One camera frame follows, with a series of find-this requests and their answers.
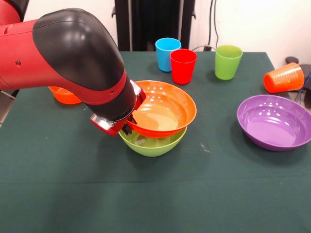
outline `red cup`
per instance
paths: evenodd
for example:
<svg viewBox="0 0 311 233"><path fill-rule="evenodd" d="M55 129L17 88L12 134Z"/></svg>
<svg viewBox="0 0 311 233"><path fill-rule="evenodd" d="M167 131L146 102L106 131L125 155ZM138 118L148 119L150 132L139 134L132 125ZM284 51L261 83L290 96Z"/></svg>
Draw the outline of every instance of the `red cup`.
<svg viewBox="0 0 311 233"><path fill-rule="evenodd" d="M190 83L198 55L188 49L179 49L171 53L172 77L177 84Z"/></svg>

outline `green bowl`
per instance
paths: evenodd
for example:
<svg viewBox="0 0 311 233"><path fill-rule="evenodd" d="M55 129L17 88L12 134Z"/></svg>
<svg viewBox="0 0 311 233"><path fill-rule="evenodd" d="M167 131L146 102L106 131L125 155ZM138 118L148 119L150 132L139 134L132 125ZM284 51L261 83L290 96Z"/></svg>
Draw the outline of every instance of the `green bowl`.
<svg viewBox="0 0 311 233"><path fill-rule="evenodd" d="M123 131L120 131L119 135L123 141L138 154L147 157L157 157L173 149L180 142L186 131L187 128L165 138L145 137L136 132L132 132L130 135L125 135Z"/></svg>

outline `orange cup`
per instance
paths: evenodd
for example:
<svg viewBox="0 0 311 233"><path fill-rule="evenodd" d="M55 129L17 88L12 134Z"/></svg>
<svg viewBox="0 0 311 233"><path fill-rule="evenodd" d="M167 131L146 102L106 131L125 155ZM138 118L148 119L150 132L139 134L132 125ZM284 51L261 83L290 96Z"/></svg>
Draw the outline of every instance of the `orange cup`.
<svg viewBox="0 0 311 233"><path fill-rule="evenodd" d="M301 67L293 62L266 73L263 83L270 93L287 92L301 89L305 76Z"/></svg>
<svg viewBox="0 0 311 233"><path fill-rule="evenodd" d="M63 89L58 86L49 86L49 89L52 91L55 99L57 99L59 102L64 104L77 104L81 103L82 101L76 97L73 93L70 91Z"/></svg>

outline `plastic bowl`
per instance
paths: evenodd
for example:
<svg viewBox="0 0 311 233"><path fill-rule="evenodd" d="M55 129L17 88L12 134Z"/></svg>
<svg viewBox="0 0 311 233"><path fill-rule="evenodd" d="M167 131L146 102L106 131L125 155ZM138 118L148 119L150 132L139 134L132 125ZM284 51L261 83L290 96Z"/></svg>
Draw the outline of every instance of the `plastic bowl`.
<svg viewBox="0 0 311 233"><path fill-rule="evenodd" d="M58 86L49 86L50 91L52 91L55 99L57 99L59 102L64 104L77 104L81 103L82 101L76 97L73 93L70 91L63 89Z"/></svg>
<svg viewBox="0 0 311 233"><path fill-rule="evenodd" d="M285 151L311 140L311 114L292 100L253 96L240 104L237 115L245 134L262 148Z"/></svg>
<svg viewBox="0 0 311 233"><path fill-rule="evenodd" d="M137 133L152 138L174 135L195 119L195 102L177 86L160 81L136 82L146 94L142 105L133 112L137 124L127 121Z"/></svg>
<svg viewBox="0 0 311 233"><path fill-rule="evenodd" d="M138 154L147 157L157 157L169 152L173 149L185 135L187 128L166 138L149 138L142 136L136 132L130 135L125 135L123 131L119 135L123 141Z"/></svg>

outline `red robot arm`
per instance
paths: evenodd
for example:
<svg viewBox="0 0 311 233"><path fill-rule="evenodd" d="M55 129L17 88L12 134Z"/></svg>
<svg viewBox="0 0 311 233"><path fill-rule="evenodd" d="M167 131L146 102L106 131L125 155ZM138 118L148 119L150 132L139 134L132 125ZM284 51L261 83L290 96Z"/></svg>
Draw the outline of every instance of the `red robot arm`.
<svg viewBox="0 0 311 233"><path fill-rule="evenodd" d="M0 0L1 9L12 6ZM10 20L17 17L0 18ZM92 123L109 135L131 132L125 122L133 120L145 95L127 76L115 42L92 14L72 8L2 25L0 45L0 89L63 87L92 110Z"/></svg>

